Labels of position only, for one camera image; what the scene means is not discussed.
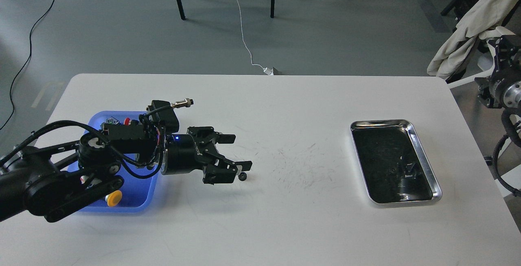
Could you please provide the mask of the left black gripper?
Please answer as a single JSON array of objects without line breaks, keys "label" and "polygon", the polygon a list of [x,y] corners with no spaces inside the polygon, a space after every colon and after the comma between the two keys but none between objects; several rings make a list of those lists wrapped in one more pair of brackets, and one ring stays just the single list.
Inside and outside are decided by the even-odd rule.
[{"label": "left black gripper", "polygon": [[232,184],[241,172],[252,168],[252,161],[232,161],[214,158],[205,149],[207,144],[233,144],[235,134],[223,134],[211,126],[192,126],[186,134],[172,134],[166,138],[162,175],[187,174],[203,171],[204,184]]}]

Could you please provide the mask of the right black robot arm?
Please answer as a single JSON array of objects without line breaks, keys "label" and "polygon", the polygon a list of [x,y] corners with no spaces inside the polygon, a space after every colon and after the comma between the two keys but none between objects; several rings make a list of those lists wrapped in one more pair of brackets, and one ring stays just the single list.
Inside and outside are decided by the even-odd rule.
[{"label": "right black robot arm", "polygon": [[519,35],[502,35],[489,40],[488,45],[493,48],[493,72],[487,77],[476,77],[478,85],[478,100],[489,109],[502,109],[501,122],[506,133],[499,140],[492,155],[484,156],[488,166],[492,166],[493,175],[499,183],[514,197],[520,197],[520,189],[508,184],[500,175],[497,168],[499,153],[507,139],[520,146],[520,121],[512,122],[510,116],[520,116],[520,49]]}]

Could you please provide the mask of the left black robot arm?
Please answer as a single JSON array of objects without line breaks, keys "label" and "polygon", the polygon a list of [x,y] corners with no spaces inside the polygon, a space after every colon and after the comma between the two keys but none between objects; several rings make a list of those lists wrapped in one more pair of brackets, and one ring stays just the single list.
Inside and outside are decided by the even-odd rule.
[{"label": "left black robot arm", "polygon": [[113,207],[127,175],[147,180],[200,170],[204,184],[245,181],[252,162],[230,160],[216,148],[233,144],[235,135],[211,126],[179,134],[175,109],[191,105],[190,98],[153,100],[144,112],[99,128],[63,120],[33,131],[1,158],[1,220],[28,211],[57,222],[98,201]]}]

